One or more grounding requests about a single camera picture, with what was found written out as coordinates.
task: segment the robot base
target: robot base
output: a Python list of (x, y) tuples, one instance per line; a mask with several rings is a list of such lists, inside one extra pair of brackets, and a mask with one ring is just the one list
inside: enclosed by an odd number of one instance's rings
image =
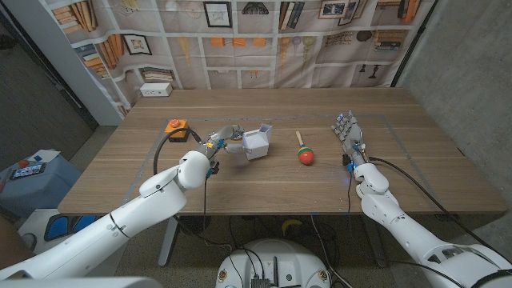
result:
[(233, 251), (224, 259), (218, 269), (217, 288), (250, 288), (251, 280), (258, 287), (298, 286), (311, 288), (330, 287), (330, 275), (322, 261), (308, 249), (284, 239), (260, 239), (244, 247), (255, 252), (262, 260), (265, 279), (262, 279), (262, 265), (256, 255), (247, 251), (256, 268), (259, 280), (254, 279), (254, 269), (249, 257), (242, 249)]

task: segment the concrete wall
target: concrete wall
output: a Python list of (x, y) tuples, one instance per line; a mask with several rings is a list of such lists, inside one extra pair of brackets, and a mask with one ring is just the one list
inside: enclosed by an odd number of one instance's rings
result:
[(66, 80), (99, 125), (116, 126), (121, 122), (116, 109), (94, 84), (71, 48), (64, 33), (38, 0), (4, 0), (10, 12), (38, 45), (55, 69)]
[(398, 82), (493, 185), (508, 187), (506, 194), (512, 192), (511, 19), (507, 0), (439, 1)]

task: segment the red ball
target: red ball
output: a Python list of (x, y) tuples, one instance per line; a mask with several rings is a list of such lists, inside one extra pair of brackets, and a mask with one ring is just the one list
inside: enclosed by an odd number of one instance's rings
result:
[(298, 156), (298, 159), (302, 163), (309, 165), (309, 164), (313, 163), (313, 159), (314, 159), (313, 152), (304, 151), (304, 152), (300, 153), (300, 155)]

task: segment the power outlet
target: power outlet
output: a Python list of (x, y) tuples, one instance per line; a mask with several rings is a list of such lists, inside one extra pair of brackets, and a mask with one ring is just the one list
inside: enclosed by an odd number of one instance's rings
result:
[(172, 90), (173, 87), (170, 83), (145, 83), (141, 87), (141, 93), (144, 97), (167, 97)]

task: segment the white box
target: white box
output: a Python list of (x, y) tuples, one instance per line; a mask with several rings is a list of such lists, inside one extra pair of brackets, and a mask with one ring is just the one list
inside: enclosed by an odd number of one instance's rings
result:
[(258, 130), (245, 132), (242, 135), (243, 146), (251, 150), (251, 153), (246, 153), (248, 160), (266, 156), (269, 151), (271, 133), (272, 126), (262, 124)]
[(172, 90), (170, 83), (144, 83), (141, 87), (144, 97), (167, 97)]

